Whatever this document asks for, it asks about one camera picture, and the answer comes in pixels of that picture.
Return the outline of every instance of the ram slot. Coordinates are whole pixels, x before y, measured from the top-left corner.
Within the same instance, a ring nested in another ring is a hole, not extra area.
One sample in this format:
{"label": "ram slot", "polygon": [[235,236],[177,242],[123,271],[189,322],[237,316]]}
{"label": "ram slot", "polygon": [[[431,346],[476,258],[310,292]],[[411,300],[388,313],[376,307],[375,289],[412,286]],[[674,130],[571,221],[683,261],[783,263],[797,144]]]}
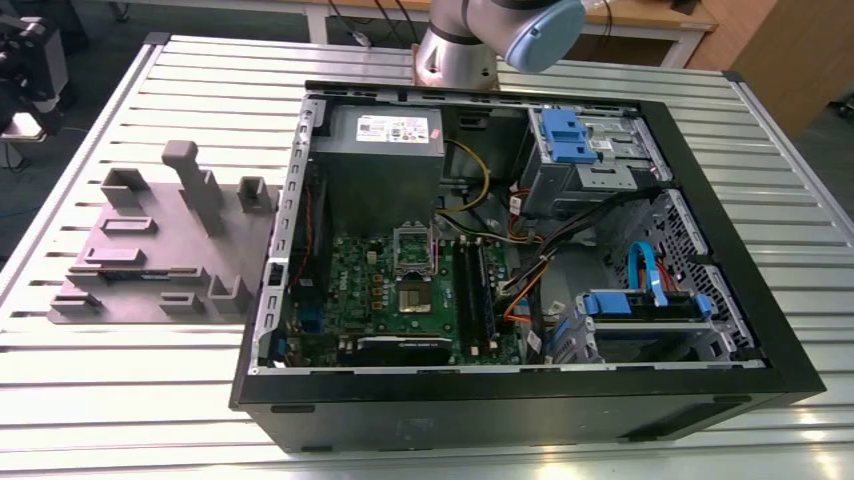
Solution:
{"label": "ram slot", "polygon": [[474,292],[468,279],[466,240],[460,239],[454,245],[454,290],[456,296],[456,331],[463,352],[476,351],[475,324],[472,312],[475,310]]}
{"label": "ram slot", "polygon": [[492,312],[492,287],[490,286],[490,271],[486,261],[486,252],[480,242],[470,245],[471,257],[475,263],[471,269],[472,283],[476,285],[478,297],[478,339],[483,348],[492,350],[496,346],[495,339],[495,315]]}

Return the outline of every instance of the motherboard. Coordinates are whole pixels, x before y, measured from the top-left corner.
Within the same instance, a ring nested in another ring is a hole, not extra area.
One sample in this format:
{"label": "motherboard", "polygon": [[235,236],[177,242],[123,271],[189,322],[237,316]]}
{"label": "motherboard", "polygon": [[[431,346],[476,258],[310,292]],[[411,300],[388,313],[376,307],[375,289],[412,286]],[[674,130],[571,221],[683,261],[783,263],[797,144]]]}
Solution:
{"label": "motherboard", "polygon": [[[302,332],[288,341],[291,352],[299,352],[294,363],[348,366],[360,363],[354,352],[368,350],[379,352],[382,365],[520,363],[512,325],[495,329],[491,293],[508,276],[502,244],[432,240],[430,232],[419,239],[415,229],[400,230],[374,238],[335,237],[326,305],[296,309]],[[468,271],[460,265],[471,257],[466,252],[482,262],[480,285],[458,278]],[[468,315],[471,305],[488,318]],[[395,352],[407,349],[408,359],[395,361]],[[444,352],[436,358],[438,350]]]}

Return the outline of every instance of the green circuit board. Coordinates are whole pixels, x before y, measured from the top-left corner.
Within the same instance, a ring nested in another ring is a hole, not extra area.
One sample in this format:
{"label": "green circuit board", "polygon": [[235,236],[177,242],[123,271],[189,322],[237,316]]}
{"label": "green circuit board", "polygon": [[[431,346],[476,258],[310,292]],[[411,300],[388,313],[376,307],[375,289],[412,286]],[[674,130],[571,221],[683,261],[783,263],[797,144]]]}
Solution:
{"label": "green circuit board", "polygon": [[[323,333],[302,335],[303,357],[315,367],[336,365],[336,349],[342,336],[395,335],[442,337],[452,340],[455,365],[519,363],[515,333],[496,338],[498,349],[471,355],[460,347],[454,289],[452,241],[442,240],[431,247],[436,258],[430,281],[420,277],[399,278],[394,274],[392,237],[359,238],[338,236],[330,273],[330,291],[324,311]],[[419,261],[418,245],[402,245],[403,254]],[[484,244],[491,286],[508,275],[503,246]]]}

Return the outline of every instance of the vertical post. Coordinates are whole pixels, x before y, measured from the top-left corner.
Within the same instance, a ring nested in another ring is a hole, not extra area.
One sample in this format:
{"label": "vertical post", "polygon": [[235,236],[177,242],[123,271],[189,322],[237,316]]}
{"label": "vertical post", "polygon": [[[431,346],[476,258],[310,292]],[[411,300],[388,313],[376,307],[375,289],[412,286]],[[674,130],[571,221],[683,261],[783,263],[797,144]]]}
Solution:
{"label": "vertical post", "polygon": [[330,43],[326,30],[327,7],[323,5],[306,5],[306,20],[308,21],[308,41],[319,45]]}
{"label": "vertical post", "polygon": [[24,161],[24,156],[11,143],[0,142],[0,168],[17,168]]}
{"label": "vertical post", "polygon": [[662,67],[684,68],[704,34],[706,32],[698,30],[683,30],[679,33],[679,40],[674,42],[670,50],[667,51]]}

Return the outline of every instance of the power supply label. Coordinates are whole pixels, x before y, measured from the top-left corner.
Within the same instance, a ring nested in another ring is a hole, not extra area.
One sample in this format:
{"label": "power supply label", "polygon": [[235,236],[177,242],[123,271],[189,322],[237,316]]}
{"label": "power supply label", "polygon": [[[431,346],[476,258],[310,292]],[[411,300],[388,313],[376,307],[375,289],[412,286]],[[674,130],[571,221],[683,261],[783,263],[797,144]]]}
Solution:
{"label": "power supply label", "polygon": [[430,143],[430,127],[423,117],[359,117],[358,142]]}

